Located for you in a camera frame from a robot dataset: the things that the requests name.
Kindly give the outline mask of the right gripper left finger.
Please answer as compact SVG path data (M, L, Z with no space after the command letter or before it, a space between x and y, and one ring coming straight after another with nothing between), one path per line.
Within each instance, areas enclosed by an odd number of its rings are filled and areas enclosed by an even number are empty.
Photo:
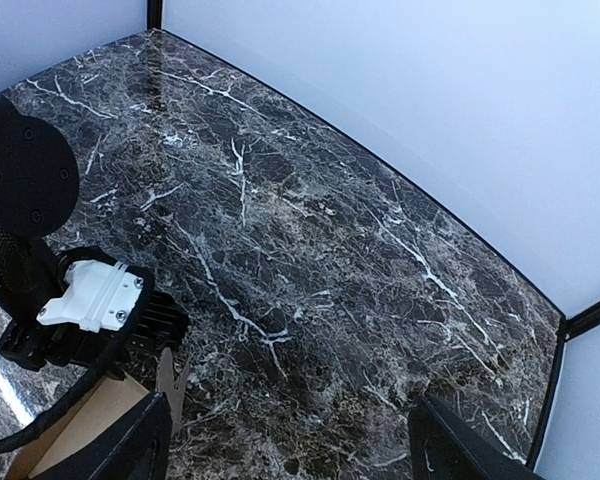
M164 479L171 411L164 393L149 393L104 433L31 479Z

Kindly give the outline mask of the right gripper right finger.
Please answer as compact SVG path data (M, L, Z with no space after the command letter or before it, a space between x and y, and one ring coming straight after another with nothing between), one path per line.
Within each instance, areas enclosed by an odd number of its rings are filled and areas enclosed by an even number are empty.
M474 432L441 399L422 395L408 417L413 478L533 480L539 476Z

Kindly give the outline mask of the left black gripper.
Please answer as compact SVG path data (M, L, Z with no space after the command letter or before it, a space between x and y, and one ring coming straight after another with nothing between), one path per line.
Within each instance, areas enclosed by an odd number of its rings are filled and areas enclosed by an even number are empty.
M88 367L119 332L86 332L68 323L43 326L37 320L40 309L66 291L72 263L119 262L97 246L56 253L47 245L46 236L72 215L79 182L75 155L62 133L43 119L21 114L0 94L0 307L11 318L0 337L0 355L26 370L48 364ZM114 359L127 361L132 351L178 349L187 315L171 295L149 284L148 273L127 267L144 287L126 321L137 325Z

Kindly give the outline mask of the brown cardboard box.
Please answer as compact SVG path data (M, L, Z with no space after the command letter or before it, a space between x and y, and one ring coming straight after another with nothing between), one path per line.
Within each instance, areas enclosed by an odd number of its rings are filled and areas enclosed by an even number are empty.
M171 409L171 434L183 425L183 405L190 362L174 370L170 349L163 350L155 390L166 394ZM150 391L128 373L121 380L105 377L37 440L25 446L11 463L7 479L31 479L61 462L104 433Z

